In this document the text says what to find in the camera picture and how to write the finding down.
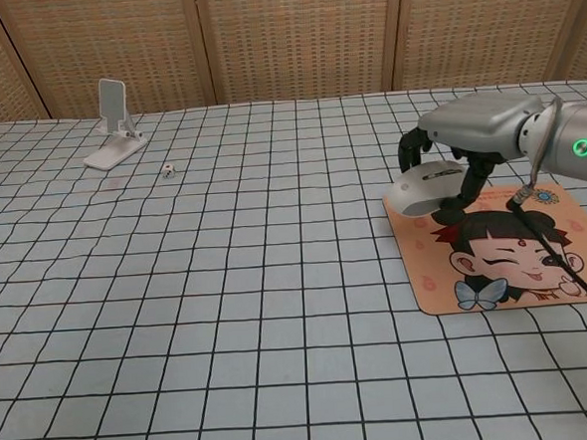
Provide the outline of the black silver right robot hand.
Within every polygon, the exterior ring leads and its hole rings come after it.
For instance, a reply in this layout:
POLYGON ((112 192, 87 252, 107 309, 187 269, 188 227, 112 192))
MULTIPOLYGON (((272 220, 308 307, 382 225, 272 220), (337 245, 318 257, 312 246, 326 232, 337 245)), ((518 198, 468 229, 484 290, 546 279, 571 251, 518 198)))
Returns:
POLYGON ((426 112, 416 127, 402 135, 398 160, 403 172, 421 164, 421 153, 434 143, 448 146, 453 157, 468 161, 459 189, 431 213, 435 222, 449 226, 466 217, 466 209, 478 199, 496 166, 521 158, 519 132, 543 110, 537 96, 476 93, 426 112))

